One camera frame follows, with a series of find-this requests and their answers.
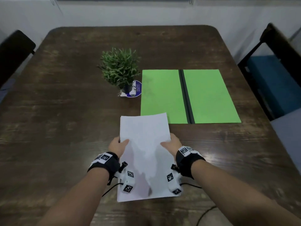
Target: sheet of paper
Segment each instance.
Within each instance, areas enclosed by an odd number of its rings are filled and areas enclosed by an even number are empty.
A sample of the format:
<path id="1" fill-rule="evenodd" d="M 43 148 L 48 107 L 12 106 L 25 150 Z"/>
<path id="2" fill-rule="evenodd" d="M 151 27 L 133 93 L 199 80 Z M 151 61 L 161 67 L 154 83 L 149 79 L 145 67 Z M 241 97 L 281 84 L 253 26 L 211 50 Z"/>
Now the sheet of paper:
<path id="1" fill-rule="evenodd" d="M 166 113 L 120 118 L 120 141 L 130 139 L 120 162 L 133 170 L 135 186 L 130 194 L 118 186 L 117 201 L 133 201 L 174 196 L 167 186 L 167 173 L 175 163 L 173 156 L 160 143 L 170 141 Z"/>
<path id="2" fill-rule="evenodd" d="M 167 113 L 170 124 L 186 124 L 179 70 L 143 70 L 141 116 Z"/>
<path id="3" fill-rule="evenodd" d="M 219 70 L 184 70 L 196 124 L 241 123 Z"/>

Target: black chair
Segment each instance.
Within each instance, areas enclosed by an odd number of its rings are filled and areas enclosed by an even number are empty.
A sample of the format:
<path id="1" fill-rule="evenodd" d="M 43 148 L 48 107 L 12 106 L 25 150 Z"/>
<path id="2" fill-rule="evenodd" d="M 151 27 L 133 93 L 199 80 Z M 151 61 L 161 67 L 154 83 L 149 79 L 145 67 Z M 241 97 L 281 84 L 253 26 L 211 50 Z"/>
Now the black chair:
<path id="1" fill-rule="evenodd" d="M 262 44 L 266 43 L 269 48 L 273 51 L 274 55 L 279 59 L 284 68 L 288 71 L 291 77 L 296 81 L 296 83 L 301 87 L 301 72 L 300 63 L 301 56 L 296 52 L 296 50 L 291 46 L 287 38 L 272 24 L 269 23 L 266 29 L 263 31 L 259 43 L 240 61 L 238 64 L 239 69 L 243 73 L 245 79 L 250 85 L 254 95 L 256 96 L 258 102 L 263 108 L 265 114 L 269 120 L 273 120 L 273 113 L 269 110 L 265 99 L 258 91 L 258 86 L 252 74 L 246 70 L 247 61 L 250 59 L 251 55 L 258 49 Z"/>
<path id="2" fill-rule="evenodd" d="M 0 87 L 10 78 L 36 44 L 23 32 L 16 30 L 0 44 Z"/>

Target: person's left hand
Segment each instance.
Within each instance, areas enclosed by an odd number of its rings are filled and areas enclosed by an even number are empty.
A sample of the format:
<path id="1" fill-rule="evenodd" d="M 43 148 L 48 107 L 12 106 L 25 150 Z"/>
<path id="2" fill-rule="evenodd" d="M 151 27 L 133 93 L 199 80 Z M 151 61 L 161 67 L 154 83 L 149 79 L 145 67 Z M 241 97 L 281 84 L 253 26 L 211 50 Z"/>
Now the person's left hand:
<path id="1" fill-rule="evenodd" d="M 129 143 L 129 139 L 126 139 L 123 142 L 119 142 L 119 137 L 115 137 L 109 145 L 109 152 L 115 153 L 118 158 L 122 156 L 124 150 L 126 149 L 126 145 Z"/>

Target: black plant pot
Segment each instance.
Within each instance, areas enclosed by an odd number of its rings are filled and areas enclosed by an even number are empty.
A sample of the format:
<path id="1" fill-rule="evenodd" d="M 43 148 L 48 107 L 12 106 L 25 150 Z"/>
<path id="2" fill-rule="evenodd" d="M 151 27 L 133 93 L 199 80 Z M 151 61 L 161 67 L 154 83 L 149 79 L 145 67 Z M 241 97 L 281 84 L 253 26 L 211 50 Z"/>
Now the black plant pot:
<path id="1" fill-rule="evenodd" d="M 121 91 L 128 94 L 132 90 L 133 86 L 132 85 L 125 85 L 123 88 L 120 87 Z"/>

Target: hand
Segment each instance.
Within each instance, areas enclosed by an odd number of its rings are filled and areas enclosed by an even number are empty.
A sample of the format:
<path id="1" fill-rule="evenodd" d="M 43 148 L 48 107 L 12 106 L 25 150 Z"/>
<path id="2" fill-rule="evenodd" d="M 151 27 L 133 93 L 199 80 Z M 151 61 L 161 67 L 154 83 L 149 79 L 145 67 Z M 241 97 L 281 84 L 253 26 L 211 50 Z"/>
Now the hand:
<path id="1" fill-rule="evenodd" d="M 129 143 L 129 141 L 129 139 L 126 139 L 125 141 L 120 142 L 119 137 L 115 137 L 109 145 L 109 152 L 115 153 L 118 158 L 120 158 L 124 153 L 126 145 Z"/>
<path id="2" fill-rule="evenodd" d="M 175 134 L 171 133 L 170 138 L 171 138 L 170 142 L 161 142 L 161 146 L 166 148 L 175 158 L 179 148 L 182 147 L 183 145 L 181 144 L 178 137 L 175 136 Z"/>

